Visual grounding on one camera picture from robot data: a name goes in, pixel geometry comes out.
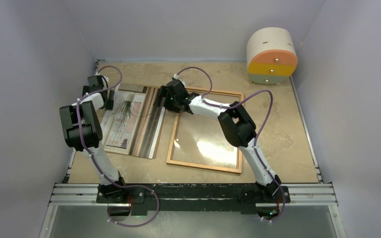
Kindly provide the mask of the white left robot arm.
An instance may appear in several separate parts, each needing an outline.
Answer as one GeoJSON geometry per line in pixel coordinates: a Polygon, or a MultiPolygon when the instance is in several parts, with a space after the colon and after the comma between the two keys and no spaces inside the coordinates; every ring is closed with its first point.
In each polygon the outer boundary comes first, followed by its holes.
{"type": "Polygon", "coordinates": [[[87,80],[82,97],[59,109],[64,140],[68,147],[82,153],[92,163],[99,177],[100,196],[121,203],[127,199],[128,189],[104,150],[103,130],[97,116],[98,109],[113,108],[114,91],[104,76],[94,75],[87,80]]]}

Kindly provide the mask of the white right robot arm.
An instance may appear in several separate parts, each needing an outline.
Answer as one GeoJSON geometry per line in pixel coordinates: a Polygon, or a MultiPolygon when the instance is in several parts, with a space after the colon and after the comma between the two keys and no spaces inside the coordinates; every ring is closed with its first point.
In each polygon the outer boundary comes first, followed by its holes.
{"type": "Polygon", "coordinates": [[[238,148],[247,160],[259,187],[260,198],[270,202],[277,197],[278,192],[285,195],[279,176],[257,144],[259,133],[256,132],[256,124],[243,102],[226,104],[212,101],[204,95],[189,93],[181,80],[172,79],[160,87],[154,105],[174,113],[185,112],[217,119],[227,142],[238,148]]]}

